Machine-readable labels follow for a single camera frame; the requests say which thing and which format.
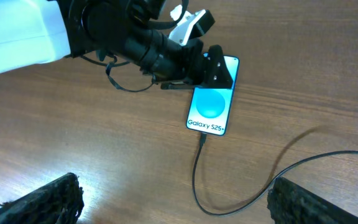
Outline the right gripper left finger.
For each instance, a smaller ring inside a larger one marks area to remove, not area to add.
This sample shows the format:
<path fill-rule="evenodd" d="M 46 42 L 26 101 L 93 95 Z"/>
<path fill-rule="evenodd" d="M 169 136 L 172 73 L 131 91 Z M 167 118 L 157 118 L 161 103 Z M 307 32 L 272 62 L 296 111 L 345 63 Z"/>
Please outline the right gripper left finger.
<path fill-rule="evenodd" d="M 0 224 L 76 223 L 84 207 L 78 176 L 67 173 L 33 192 L 0 204 Z"/>

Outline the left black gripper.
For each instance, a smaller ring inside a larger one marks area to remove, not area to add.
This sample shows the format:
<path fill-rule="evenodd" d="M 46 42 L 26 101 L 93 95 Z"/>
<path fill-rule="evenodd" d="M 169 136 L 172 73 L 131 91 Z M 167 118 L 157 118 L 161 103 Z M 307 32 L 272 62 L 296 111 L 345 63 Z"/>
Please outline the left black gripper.
<path fill-rule="evenodd" d="M 134 29 L 116 53 L 139 66 L 144 75 L 154 76 L 163 90 L 193 89 L 202 80 L 204 88 L 232 88 L 222 47 L 212 45 L 204 59 L 202 49 L 198 38 L 182 46 L 157 30 Z"/>

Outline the blue screen Samsung smartphone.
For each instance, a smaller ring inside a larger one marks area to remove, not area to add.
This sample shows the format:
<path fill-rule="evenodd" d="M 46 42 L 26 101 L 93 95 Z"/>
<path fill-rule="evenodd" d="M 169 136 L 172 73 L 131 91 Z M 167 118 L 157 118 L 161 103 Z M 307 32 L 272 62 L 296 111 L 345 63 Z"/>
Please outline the blue screen Samsung smartphone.
<path fill-rule="evenodd" d="M 225 55 L 225 63 L 233 84 L 230 89 L 195 88 L 186 119 L 188 129 L 223 136 L 226 133 L 240 60 Z"/>

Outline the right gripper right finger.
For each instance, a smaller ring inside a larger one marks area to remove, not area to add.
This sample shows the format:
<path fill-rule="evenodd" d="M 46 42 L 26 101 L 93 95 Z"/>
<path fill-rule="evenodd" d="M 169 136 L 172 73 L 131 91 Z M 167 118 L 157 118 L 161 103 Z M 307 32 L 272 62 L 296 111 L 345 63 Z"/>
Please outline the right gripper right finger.
<path fill-rule="evenodd" d="M 358 224 L 358 217 L 280 177 L 268 192 L 275 224 Z"/>

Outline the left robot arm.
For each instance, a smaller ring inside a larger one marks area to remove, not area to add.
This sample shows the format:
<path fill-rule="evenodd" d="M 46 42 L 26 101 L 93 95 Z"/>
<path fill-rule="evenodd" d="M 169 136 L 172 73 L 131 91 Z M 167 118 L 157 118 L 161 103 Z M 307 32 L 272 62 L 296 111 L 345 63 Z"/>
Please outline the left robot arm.
<path fill-rule="evenodd" d="M 118 57 L 137 65 L 164 90 L 230 88 L 223 50 L 203 55 L 201 36 L 214 24 L 207 10 L 190 14 L 183 1 L 169 22 L 164 1 L 0 1 L 0 73 L 96 52 L 97 64 Z"/>

